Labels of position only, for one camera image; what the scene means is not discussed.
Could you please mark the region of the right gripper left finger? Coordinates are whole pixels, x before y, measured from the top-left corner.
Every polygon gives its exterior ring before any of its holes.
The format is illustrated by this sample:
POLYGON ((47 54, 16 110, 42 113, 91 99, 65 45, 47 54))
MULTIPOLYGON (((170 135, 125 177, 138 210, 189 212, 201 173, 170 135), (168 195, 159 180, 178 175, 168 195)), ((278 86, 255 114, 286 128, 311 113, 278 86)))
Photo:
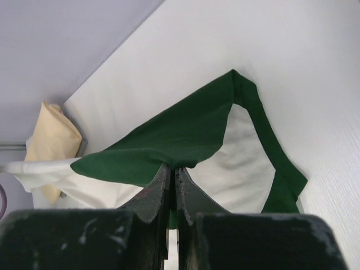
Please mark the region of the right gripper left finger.
POLYGON ((116 210, 119 260, 168 258, 171 170, 163 164, 152 181, 116 210))

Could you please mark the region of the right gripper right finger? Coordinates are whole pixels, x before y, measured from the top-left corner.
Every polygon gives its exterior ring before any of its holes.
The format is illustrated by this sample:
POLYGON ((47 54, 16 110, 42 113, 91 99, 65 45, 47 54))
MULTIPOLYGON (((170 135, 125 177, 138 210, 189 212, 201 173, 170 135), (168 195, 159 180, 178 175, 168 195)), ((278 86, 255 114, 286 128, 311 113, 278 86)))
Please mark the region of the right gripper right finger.
POLYGON ((175 170, 179 269, 208 269, 208 242, 203 232, 205 214, 228 214, 190 177, 186 168, 175 170))

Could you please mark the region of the white and green t shirt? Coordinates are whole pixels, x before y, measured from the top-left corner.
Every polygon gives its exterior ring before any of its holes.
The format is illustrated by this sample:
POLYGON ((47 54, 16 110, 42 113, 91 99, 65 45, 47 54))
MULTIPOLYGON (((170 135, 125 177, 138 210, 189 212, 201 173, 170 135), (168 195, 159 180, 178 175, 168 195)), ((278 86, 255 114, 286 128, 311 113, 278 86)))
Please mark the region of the white and green t shirt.
POLYGON ((123 205, 163 164, 186 168, 213 200, 235 213, 297 213, 307 179, 279 144, 256 85, 231 70, 79 159, 1 165, 27 191, 53 184, 82 208, 123 205))

